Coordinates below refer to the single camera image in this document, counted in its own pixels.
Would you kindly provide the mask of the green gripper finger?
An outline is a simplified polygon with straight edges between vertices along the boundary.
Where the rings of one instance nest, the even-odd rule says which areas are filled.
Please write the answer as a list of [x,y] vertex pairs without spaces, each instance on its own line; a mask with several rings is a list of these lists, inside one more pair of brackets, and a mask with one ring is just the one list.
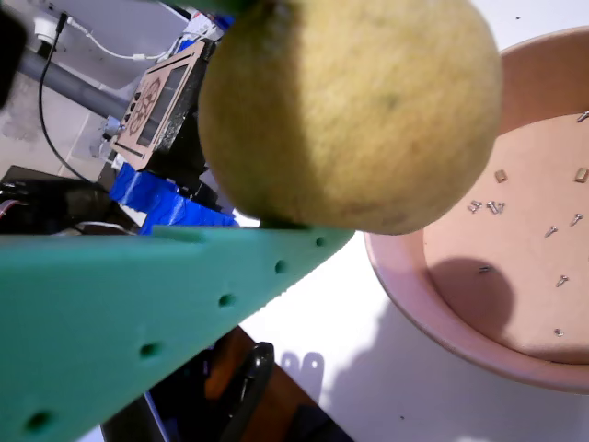
[[174,6],[190,6],[208,12],[243,12],[254,0],[168,0]]
[[148,236],[2,237],[2,439],[78,439],[351,237],[162,226]]

